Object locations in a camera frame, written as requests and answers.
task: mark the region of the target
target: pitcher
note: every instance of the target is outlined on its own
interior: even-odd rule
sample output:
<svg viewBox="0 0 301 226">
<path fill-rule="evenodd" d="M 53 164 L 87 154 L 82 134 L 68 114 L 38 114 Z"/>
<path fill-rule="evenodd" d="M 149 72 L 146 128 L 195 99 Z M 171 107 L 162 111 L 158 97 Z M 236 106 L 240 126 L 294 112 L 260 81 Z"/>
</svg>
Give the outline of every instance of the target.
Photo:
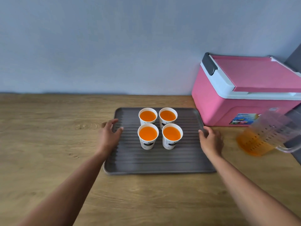
<svg viewBox="0 0 301 226">
<path fill-rule="evenodd" d="M 294 152 L 301 144 L 285 148 L 283 144 L 301 134 L 301 114 L 291 110 L 287 115 L 267 111 L 241 133 L 236 141 L 240 148 L 253 156 L 261 156 L 276 148 L 282 152 Z"/>
</svg>

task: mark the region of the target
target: tray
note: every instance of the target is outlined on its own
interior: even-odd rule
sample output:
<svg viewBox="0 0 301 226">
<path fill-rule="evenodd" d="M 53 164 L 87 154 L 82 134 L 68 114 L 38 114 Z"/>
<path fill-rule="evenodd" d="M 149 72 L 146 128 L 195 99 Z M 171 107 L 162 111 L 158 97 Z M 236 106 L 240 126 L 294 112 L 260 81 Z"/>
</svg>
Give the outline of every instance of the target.
<svg viewBox="0 0 301 226">
<path fill-rule="evenodd" d="M 159 136 L 151 150 L 144 150 L 138 138 L 140 120 L 138 113 L 142 108 L 119 108 L 115 118 L 119 121 L 113 126 L 115 132 L 124 127 L 117 148 L 104 163 L 104 170 L 111 175 L 125 174 L 171 174 L 208 173 L 215 168 L 200 147 L 198 129 L 203 129 L 199 112 L 194 108 L 173 108 L 178 113 L 175 121 L 183 130 L 183 137 L 172 150 L 162 146 L 162 131 L 159 116 L 155 125 Z M 159 114 L 161 108 L 153 108 Z"/>
</svg>

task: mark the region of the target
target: person's left hand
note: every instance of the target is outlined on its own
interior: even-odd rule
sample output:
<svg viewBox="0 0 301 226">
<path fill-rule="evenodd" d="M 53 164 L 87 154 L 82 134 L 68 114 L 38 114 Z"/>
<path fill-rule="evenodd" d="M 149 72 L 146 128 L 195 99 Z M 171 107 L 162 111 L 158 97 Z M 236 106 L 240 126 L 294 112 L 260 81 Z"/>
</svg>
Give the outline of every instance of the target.
<svg viewBox="0 0 301 226">
<path fill-rule="evenodd" d="M 101 124 L 96 154 L 100 153 L 108 157 L 111 151 L 118 145 L 123 127 L 119 128 L 115 133 L 112 132 L 113 124 L 116 122 L 118 122 L 118 119 L 113 119 Z"/>
</svg>

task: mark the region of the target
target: orange liquid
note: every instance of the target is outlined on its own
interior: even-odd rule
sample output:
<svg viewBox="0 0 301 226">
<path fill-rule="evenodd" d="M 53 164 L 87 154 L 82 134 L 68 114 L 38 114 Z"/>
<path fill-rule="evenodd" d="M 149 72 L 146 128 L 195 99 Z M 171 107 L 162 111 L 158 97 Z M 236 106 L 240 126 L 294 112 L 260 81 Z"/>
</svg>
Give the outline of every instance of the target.
<svg viewBox="0 0 301 226">
<path fill-rule="evenodd" d="M 236 138 L 236 141 L 241 149 L 252 156 L 262 156 L 279 145 L 278 143 L 275 143 L 275 146 L 270 145 L 260 139 L 259 136 L 249 128 L 245 129 L 244 132 Z"/>
<path fill-rule="evenodd" d="M 160 113 L 160 117 L 165 121 L 175 120 L 175 114 L 171 111 L 165 110 Z"/>
<path fill-rule="evenodd" d="M 156 119 L 156 114 L 152 111 L 144 111 L 140 114 L 140 118 L 144 121 L 150 122 Z"/>
<path fill-rule="evenodd" d="M 144 127 L 140 130 L 139 136 L 143 140 L 151 141 L 151 140 L 156 139 L 157 131 L 152 127 Z"/>
<path fill-rule="evenodd" d="M 176 141 L 178 139 L 181 138 L 181 133 L 178 129 L 176 129 L 175 127 L 167 127 L 164 129 L 163 131 L 163 135 L 172 141 Z"/>
</svg>

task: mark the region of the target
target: cooler box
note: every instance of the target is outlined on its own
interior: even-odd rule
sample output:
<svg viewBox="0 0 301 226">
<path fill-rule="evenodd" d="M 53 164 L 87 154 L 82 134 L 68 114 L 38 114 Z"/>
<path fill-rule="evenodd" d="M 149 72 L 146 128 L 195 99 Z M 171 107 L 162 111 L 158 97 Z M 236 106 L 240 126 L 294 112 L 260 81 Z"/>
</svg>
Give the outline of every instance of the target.
<svg viewBox="0 0 301 226">
<path fill-rule="evenodd" d="M 248 126 L 264 111 L 301 102 L 301 74 L 273 57 L 205 53 L 192 97 L 208 126 Z"/>
</svg>

